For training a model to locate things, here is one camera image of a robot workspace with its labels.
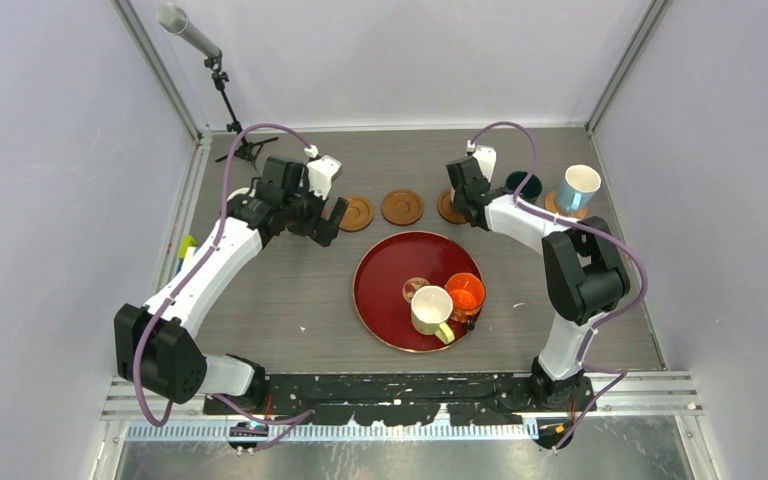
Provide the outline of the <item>wooden coaster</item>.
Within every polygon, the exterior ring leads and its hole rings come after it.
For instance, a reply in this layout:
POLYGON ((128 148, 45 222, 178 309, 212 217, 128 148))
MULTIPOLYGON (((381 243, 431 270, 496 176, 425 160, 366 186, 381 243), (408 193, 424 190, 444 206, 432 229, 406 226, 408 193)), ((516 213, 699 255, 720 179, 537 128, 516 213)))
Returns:
POLYGON ((454 225, 463 225, 467 220, 458 214, 453 205, 452 191, 444 190, 437 200, 437 212, 443 220, 454 225))
POLYGON ((387 222, 397 226, 409 226, 422 217, 424 202, 413 190, 397 189, 384 196, 380 209, 387 222))
POLYGON ((348 201, 348 207, 339 228, 346 232, 358 232, 368 227, 374 218, 371 202, 360 195, 349 195, 345 199, 348 201))

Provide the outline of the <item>white mug with handle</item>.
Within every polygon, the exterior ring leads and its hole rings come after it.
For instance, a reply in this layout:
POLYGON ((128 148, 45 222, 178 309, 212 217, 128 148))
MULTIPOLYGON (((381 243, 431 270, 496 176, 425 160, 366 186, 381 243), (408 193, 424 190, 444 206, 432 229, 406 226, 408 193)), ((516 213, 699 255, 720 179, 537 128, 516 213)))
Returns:
POLYGON ((237 196, 240 196, 240 195, 253 196, 253 195, 254 195, 254 192, 255 192, 255 188, 254 188, 254 187, 246 187, 246 188, 240 188, 240 189, 237 189, 237 190, 235 190, 235 191, 231 192, 231 193, 229 194, 229 196, 227 197, 226 201, 227 201, 227 202, 230 202, 230 201, 232 201, 232 200, 233 200, 235 197, 237 197, 237 196))

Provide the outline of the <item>dark green mug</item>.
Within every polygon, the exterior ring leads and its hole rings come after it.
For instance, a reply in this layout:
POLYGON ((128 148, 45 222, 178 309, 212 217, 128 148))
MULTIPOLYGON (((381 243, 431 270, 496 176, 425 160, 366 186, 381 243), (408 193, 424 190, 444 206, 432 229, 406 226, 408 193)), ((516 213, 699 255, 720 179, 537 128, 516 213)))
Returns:
POLYGON ((525 179, 528 181, 520 190, 520 197, 526 202, 534 204, 543 192, 543 183, 536 175, 525 170, 514 171, 507 176, 505 187, 514 192, 525 179))

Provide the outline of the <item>orange mug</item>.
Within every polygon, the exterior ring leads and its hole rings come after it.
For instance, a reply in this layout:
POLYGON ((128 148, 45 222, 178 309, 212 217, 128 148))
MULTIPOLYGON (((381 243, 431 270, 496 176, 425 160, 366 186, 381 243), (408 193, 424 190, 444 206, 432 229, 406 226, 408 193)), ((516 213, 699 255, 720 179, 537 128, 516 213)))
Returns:
POLYGON ((451 276, 444 289, 453 302, 452 319, 461 324, 474 323, 486 300, 482 280, 468 272, 451 276))

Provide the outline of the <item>light blue mug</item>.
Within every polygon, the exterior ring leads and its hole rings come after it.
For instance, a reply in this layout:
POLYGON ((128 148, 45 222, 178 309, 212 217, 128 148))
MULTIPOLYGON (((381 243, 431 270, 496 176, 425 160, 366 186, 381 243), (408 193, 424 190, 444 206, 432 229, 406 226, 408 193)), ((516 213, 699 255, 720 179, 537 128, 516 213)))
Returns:
POLYGON ((565 214, 578 214, 586 209, 602 185, 601 175, 592 167, 569 166, 557 190, 555 205, 565 214))

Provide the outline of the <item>pale yellow mug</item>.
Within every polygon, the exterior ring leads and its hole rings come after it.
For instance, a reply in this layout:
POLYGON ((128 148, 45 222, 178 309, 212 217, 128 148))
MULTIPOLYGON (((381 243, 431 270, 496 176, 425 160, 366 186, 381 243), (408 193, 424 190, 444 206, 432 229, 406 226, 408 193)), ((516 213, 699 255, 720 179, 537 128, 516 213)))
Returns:
POLYGON ((423 286, 410 302, 411 324, 415 331, 434 336, 444 345, 455 341, 455 333, 448 325, 453 313, 453 301, 448 292, 438 286, 423 286))

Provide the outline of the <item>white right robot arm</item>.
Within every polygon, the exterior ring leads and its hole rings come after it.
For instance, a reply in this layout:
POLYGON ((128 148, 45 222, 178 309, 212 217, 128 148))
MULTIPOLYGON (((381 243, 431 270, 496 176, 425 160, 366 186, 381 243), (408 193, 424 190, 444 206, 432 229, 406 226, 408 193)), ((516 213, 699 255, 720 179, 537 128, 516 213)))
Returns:
POLYGON ((583 387, 583 358, 598 322, 631 287, 615 238, 600 217, 574 221, 525 202, 510 189, 493 188, 472 155, 448 163, 446 170, 457 214, 541 255, 554 318, 526 391, 540 409, 567 405, 583 387))

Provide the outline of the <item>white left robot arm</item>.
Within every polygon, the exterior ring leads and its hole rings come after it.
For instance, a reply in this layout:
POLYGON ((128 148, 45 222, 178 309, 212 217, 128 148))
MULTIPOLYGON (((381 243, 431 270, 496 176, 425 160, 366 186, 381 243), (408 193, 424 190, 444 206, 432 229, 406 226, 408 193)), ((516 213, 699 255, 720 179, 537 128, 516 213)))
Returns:
POLYGON ((240 412, 258 412, 267 398, 262 367, 234 355, 207 355, 195 337, 230 281, 283 231, 327 247, 348 207, 338 198, 323 216, 342 165, 330 156, 301 163, 270 156, 252 186, 229 194, 219 219, 191 261, 141 305, 114 317, 118 374, 183 404, 197 394, 225 394, 240 412))

